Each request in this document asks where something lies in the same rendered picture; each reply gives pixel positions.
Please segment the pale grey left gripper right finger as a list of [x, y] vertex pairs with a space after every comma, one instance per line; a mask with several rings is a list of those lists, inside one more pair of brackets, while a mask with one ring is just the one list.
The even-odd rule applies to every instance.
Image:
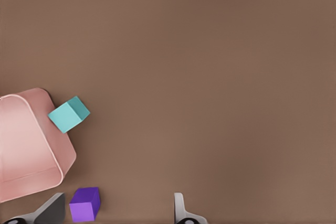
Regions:
[[185, 209], [182, 193], [174, 193], [174, 224], [208, 224], [206, 218]]

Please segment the purple cube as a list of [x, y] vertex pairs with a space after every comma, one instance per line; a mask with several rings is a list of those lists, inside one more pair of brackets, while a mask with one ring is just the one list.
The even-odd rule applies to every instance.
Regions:
[[73, 222], [95, 221], [100, 205], [98, 187], [78, 188], [69, 203]]

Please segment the pink plastic bin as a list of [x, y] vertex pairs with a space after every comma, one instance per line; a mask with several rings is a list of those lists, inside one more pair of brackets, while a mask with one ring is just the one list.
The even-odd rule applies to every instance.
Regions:
[[48, 117], [54, 109], [41, 88], [0, 97], [0, 203], [59, 186], [75, 162], [69, 136]]

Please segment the teal cube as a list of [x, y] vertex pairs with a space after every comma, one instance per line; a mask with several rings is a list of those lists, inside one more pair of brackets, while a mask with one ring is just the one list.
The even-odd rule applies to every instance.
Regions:
[[71, 98], [48, 114], [49, 119], [62, 132], [67, 133], [90, 115], [78, 96]]

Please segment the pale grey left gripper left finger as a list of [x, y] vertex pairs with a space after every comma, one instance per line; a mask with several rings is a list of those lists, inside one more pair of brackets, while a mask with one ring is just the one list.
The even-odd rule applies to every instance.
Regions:
[[56, 193], [34, 212], [12, 217], [2, 224], [63, 224], [65, 216], [65, 194]]

